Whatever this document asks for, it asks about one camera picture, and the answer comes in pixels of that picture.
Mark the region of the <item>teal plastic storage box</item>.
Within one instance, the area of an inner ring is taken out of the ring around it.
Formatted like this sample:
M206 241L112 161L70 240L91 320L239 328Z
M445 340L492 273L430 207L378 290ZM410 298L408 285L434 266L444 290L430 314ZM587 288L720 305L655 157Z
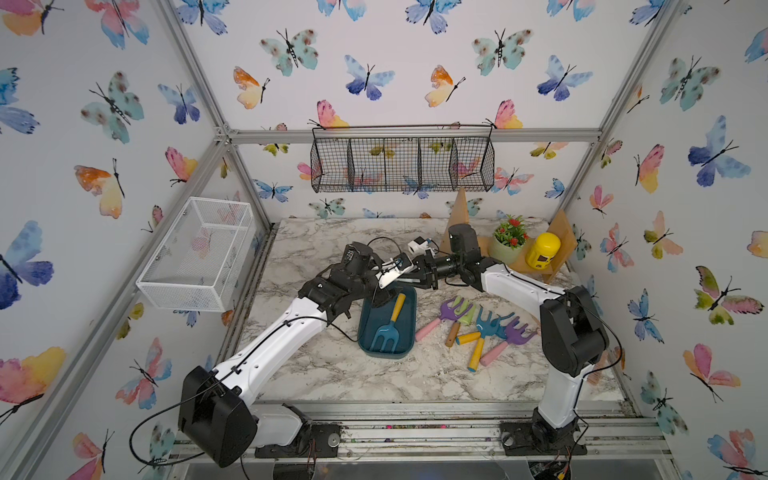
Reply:
M375 300L383 297L386 303L376 307L371 299L363 302L358 324L358 346L369 356L381 359L399 360L407 356L415 343L415 330L418 310L416 290L411 286L388 287L384 293L377 293ZM379 353L369 349L374 335L379 327L389 322L391 313L400 293L406 295L406 301L400 317L396 322L399 331L399 341L393 353Z

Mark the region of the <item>blue rake yellow handle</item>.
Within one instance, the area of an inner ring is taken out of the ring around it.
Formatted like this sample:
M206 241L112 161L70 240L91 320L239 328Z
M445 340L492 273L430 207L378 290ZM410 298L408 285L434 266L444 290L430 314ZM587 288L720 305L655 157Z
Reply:
M389 322L377 329L369 347L371 351L379 353L393 353L395 351L400 336L396 322L400 317L405 301L406 295L400 293L396 298Z

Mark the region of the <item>light blue fork white handle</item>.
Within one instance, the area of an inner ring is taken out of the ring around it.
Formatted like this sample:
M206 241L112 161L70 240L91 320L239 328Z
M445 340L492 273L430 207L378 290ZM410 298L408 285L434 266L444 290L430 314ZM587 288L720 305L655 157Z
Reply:
M379 268L377 274L378 287L385 289L387 286L395 282L401 276L411 272L414 269L414 265L410 260L393 259L387 263L384 263Z

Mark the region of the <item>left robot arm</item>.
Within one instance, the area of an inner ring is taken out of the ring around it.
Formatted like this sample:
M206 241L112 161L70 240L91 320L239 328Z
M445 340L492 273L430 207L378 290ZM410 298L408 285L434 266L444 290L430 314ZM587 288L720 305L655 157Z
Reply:
M211 370L201 367L183 382L178 428L214 463L227 467L251 446L286 447L307 421L277 405L251 410L270 378L298 349L353 302L379 289L383 262L362 243L346 246L341 260L307 281L264 332Z

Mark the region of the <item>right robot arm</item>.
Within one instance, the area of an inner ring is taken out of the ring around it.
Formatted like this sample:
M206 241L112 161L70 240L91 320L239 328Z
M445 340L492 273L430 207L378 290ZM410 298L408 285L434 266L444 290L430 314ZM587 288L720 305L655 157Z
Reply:
M415 269L406 277L421 288L458 276L475 290L512 302L539 323L543 354L549 362L544 396L534 420L563 430L577 418L584 380L595 370L609 344L603 322L588 291L548 286L515 273L482 254L475 230L468 224L449 228L450 251L440 252L422 237L408 244Z

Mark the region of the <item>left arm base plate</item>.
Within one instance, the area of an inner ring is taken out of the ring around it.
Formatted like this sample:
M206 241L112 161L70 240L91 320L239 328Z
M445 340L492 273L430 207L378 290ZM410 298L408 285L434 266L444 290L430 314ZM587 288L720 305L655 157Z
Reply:
M336 458L341 443L341 426L334 423L308 423L286 446L267 445L254 449L255 458L326 459Z

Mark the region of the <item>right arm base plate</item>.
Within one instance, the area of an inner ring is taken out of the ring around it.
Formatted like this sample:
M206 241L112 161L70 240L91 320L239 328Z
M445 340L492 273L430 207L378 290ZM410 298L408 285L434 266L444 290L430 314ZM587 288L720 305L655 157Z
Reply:
M500 443L506 456L583 456L587 447L577 442L580 434L577 420L559 429L543 420L500 424Z

